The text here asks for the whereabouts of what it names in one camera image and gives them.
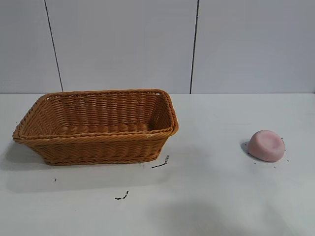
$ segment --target rectangular basket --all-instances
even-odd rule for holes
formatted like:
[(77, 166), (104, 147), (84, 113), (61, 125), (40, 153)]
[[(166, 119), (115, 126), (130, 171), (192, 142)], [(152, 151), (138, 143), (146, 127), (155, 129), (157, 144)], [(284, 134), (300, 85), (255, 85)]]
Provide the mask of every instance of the rectangular basket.
[(48, 165), (137, 163), (155, 160), (177, 130), (158, 89), (58, 92), (36, 101), (13, 139)]

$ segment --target woven basket wall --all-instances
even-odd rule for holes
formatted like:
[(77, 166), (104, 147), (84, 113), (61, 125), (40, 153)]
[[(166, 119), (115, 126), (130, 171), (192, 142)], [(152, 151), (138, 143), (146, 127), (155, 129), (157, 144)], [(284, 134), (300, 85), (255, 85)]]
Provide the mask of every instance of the woven basket wall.
[(50, 93), (39, 98), (13, 139), (48, 165), (155, 160), (178, 123), (158, 89)]

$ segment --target white table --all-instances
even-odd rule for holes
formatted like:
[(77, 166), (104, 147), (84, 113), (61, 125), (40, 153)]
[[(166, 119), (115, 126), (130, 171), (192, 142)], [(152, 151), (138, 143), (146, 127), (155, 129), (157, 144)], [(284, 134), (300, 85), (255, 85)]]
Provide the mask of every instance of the white table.
[[(314, 235), (314, 94), (172, 95), (180, 129), (158, 160), (70, 167), (12, 141), (39, 96), (0, 95), (1, 235)], [(279, 162), (241, 149), (261, 129), (283, 137)]]

